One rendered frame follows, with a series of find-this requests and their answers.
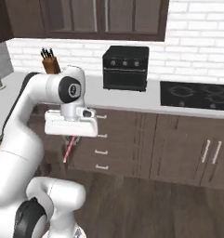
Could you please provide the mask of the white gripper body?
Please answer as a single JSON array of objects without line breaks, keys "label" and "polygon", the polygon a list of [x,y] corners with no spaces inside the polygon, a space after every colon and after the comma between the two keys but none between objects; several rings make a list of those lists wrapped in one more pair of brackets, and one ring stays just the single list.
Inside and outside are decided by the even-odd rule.
[{"label": "white gripper body", "polygon": [[45,113],[45,132],[48,135],[95,138],[98,135],[98,121],[94,110],[83,110],[77,119],[66,120],[59,110]]}]

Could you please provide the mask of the pink striped straw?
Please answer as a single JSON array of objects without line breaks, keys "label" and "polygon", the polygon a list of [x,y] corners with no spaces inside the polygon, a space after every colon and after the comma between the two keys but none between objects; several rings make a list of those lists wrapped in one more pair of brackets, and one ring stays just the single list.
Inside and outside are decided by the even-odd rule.
[{"label": "pink striped straw", "polygon": [[67,163],[67,159],[69,157],[69,154],[71,152],[71,149],[72,149],[72,145],[73,145],[73,142],[75,141],[75,136],[73,136],[69,142],[68,142],[68,147],[67,147],[67,150],[65,152],[65,155],[63,157],[63,163],[66,164]]}]

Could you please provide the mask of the brown drawer front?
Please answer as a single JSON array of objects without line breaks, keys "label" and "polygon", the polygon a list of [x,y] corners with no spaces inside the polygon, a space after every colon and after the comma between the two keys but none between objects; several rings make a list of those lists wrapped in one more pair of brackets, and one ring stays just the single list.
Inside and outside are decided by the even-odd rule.
[{"label": "brown drawer front", "polygon": [[99,119],[103,124],[133,126],[136,122],[136,114],[134,112],[107,109],[96,109],[96,112],[97,115],[107,115],[107,119]]},{"label": "brown drawer front", "polygon": [[[109,166],[108,170],[97,169],[96,165]],[[74,157],[71,160],[70,167],[77,168],[85,171],[93,171],[111,175],[134,177],[137,172],[137,165],[131,162],[122,162],[118,160],[106,159],[103,157],[98,158],[82,158]]]},{"label": "brown drawer front", "polygon": [[122,129],[120,126],[99,125],[99,135],[107,134],[109,142],[133,143],[136,135],[134,129]]},{"label": "brown drawer front", "polygon": [[[72,157],[98,158],[118,161],[132,161],[137,147],[132,143],[109,142],[102,138],[81,138],[76,146],[72,148]],[[108,151],[108,154],[97,154],[98,151]]]}]

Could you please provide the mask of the brown knife block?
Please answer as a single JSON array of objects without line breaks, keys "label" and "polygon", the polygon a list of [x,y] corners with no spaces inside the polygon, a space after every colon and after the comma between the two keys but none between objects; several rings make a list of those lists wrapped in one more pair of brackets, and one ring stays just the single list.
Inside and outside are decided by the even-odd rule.
[{"label": "brown knife block", "polygon": [[60,73],[60,67],[56,57],[44,58],[42,60],[46,73],[48,74],[58,74]]}]

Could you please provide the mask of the narrow brown cupboard panel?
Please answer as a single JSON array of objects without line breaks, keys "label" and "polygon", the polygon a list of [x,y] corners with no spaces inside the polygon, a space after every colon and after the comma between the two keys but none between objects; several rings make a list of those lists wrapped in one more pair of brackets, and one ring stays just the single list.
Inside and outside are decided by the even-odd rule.
[{"label": "narrow brown cupboard panel", "polygon": [[152,166],[152,149],[157,115],[155,113],[140,112],[138,116],[138,177],[148,179]]}]

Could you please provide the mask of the black toaster oven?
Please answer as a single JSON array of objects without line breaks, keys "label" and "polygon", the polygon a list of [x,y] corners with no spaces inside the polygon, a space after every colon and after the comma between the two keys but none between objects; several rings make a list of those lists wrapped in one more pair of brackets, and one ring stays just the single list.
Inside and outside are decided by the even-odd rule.
[{"label": "black toaster oven", "polygon": [[145,92],[149,52],[147,46],[110,46],[102,56],[103,87]]}]

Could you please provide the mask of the brown base cupboard door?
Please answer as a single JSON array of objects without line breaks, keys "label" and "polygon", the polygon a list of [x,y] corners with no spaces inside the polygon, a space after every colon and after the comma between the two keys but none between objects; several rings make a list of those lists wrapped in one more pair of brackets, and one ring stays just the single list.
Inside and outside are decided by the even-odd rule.
[{"label": "brown base cupboard door", "polygon": [[209,123],[207,118],[159,114],[150,178],[197,186],[210,141]]},{"label": "brown base cupboard door", "polygon": [[[208,127],[208,135],[211,140],[207,154],[201,186],[212,189],[224,190],[224,120],[214,119]],[[217,149],[217,143],[222,141],[217,161],[212,165],[212,159]]]}]

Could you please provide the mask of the black hob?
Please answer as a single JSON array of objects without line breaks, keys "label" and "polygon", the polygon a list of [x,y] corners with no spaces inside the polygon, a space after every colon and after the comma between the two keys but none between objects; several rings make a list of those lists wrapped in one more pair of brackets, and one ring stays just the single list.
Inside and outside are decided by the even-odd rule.
[{"label": "black hob", "polygon": [[224,111],[224,85],[160,82],[162,106]]}]

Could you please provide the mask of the dark brown tall cupboard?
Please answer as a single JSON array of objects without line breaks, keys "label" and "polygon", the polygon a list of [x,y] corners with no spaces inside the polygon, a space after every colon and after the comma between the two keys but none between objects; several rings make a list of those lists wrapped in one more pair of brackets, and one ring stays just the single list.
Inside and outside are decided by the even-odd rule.
[{"label": "dark brown tall cupboard", "polygon": [[5,0],[0,0],[0,43],[13,37]]}]

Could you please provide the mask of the dark brown wall cupboard door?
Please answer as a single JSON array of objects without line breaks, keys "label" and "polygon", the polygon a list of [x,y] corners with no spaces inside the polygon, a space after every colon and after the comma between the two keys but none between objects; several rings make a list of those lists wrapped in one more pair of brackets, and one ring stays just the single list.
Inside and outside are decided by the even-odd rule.
[{"label": "dark brown wall cupboard door", "polygon": [[44,0],[51,32],[94,33],[92,0]]},{"label": "dark brown wall cupboard door", "polygon": [[108,33],[158,34],[169,0],[109,0]]}]

